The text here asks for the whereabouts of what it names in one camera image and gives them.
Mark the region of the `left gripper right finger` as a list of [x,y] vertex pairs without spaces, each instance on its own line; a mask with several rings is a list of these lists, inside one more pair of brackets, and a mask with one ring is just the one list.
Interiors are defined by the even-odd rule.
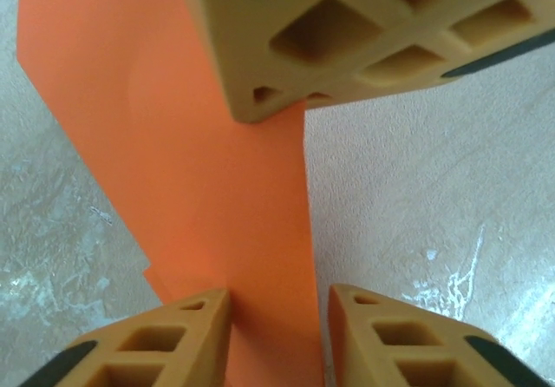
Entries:
[[334,284],[331,349],[339,386],[546,386],[489,333],[417,306]]

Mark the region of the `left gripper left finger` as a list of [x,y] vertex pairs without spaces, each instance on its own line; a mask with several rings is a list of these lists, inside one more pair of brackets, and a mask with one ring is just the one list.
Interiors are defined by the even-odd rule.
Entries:
[[202,292],[81,335],[28,386],[223,386],[231,297]]

